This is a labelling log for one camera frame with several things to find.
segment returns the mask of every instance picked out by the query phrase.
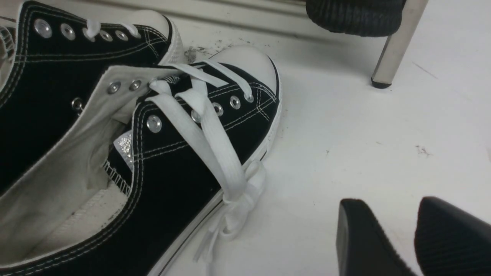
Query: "shoe toe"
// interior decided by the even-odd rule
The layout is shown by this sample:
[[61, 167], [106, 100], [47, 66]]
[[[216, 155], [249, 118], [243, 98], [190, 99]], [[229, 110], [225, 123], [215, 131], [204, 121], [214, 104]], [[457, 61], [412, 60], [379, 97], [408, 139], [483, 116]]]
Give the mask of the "shoe toe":
[[214, 55], [210, 60], [240, 68], [276, 93], [277, 72], [270, 58], [251, 46], [236, 46]]

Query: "silver eyelet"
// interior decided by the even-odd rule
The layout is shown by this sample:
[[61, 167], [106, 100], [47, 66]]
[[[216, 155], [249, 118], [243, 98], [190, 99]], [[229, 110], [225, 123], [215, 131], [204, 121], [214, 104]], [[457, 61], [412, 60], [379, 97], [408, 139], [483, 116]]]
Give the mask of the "silver eyelet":
[[99, 32], [99, 34], [101, 35], [101, 37], [102, 37], [104, 40], [106, 40], [106, 41], [108, 41], [108, 42], [111, 42], [111, 41], [112, 41], [112, 36], [111, 36], [111, 35], [110, 35], [108, 32], [106, 32], [105, 30], [101, 30], [101, 31]]
[[215, 108], [215, 112], [217, 113], [217, 116], [220, 117], [223, 115], [223, 107], [219, 103], [212, 103], [213, 108]]
[[108, 94], [114, 94], [116, 93], [121, 87], [121, 82], [113, 82], [109, 84], [108, 87]]
[[135, 91], [135, 90], [137, 90], [138, 88], [140, 88], [140, 85], [141, 85], [141, 81], [140, 81], [140, 80], [133, 81], [133, 82], [130, 84], [130, 91]]
[[34, 21], [34, 30], [36, 30], [36, 32], [44, 38], [50, 38], [53, 35], [51, 26], [48, 24], [48, 22], [42, 19], [36, 19]]
[[68, 24], [61, 24], [60, 26], [61, 33], [68, 39], [68, 40], [74, 40], [75, 39], [75, 31], [73, 28], [68, 25]]
[[233, 109], [239, 109], [241, 108], [241, 101], [236, 96], [232, 96], [230, 97], [230, 105]]
[[201, 116], [194, 110], [191, 111], [191, 119], [197, 124], [201, 123]]
[[87, 34], [87, 31], [88, 29], [87, 28], [83, 28], [82, 29], [82, 32], [83, 32], [83, 35], [85, 36], [86, 39], [92, 41], [92, 42], [95, 42], [95, 37], [90, 37], [88, 34]]
[[128, 41], [128, 36], [120, 30], [116, 31], [116, 36], [123, 41]]
[[73, 99], [73, 101], [72, 101], [72, 109], [78, 115], [80, 115], [80, 113], [82, 113], [82, 111], [83, 111], [83, 102], [82, 102], [82, 99], [81, 98], [77, 97], [77, 98]]
[[147, 119], [147, 128], [153, 133], [158, 133], [162, 129], [162, 121], [157, 116], [150, 115]]
[[248, 103], [252, 103], [254, 102], [254, 96], [251, 94], [249, 97], [246, 97], [246, 95], [244, 94], [244, 99], [248, 102]]

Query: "white floor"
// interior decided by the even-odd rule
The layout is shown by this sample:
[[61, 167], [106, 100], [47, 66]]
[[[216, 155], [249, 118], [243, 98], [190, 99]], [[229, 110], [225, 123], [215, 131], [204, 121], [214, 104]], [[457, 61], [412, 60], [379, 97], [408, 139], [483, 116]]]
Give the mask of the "white floor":
[[[207, 21], [173, 11], [198, 59], [254, 45], [283, 74], [267, 190], [239, 237], [218, 242], [215, 275], [337, 275], [338, 204], [346, 197], [370, 205], [418, 274], [413, 237], [421, 197], [436, 195], [491, 222], [490, 10], [488, 0], [430, 1], [386, 90], [370, 85], [384, 38], [330, 34], [294, 12], [272, 14], [259, 30], [234, 20], [270, 19], [239, 6]], [[203, 264], [192, 262], [203, 233], [169, 276], [203, 274]]]

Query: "sneaker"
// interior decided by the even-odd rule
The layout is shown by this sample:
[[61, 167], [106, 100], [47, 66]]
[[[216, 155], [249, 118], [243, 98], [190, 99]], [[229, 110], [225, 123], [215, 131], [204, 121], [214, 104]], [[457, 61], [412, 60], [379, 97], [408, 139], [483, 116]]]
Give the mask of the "sneaker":
[[176, 27], [157, 12], [101, 24], [27, 1], [17, 18], [15, 28], [0, 27], [0, 133], [9, 134], [0, 143], [0, 195], [70, 129], [109, 65], [184, 60]]
[[254, 48], [111, 66], [63, 139], [0, 198], [0, 276], [160, 276], [215, 215], [195, 258], [210, 263], [264, 189], [280, 112], [276, 67]]

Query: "chair leg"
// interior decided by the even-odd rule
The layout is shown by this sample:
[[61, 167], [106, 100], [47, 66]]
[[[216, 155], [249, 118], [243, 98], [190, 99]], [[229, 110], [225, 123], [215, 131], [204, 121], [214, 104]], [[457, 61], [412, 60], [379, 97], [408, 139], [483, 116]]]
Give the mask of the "chair leg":
[[402, 11], [401, 26], [395, 34], [387, 38], [373, 72], [372, 85], [374, 87], [383, 89], [392, 84], [426, 4], [428, 0], [406, 0]]

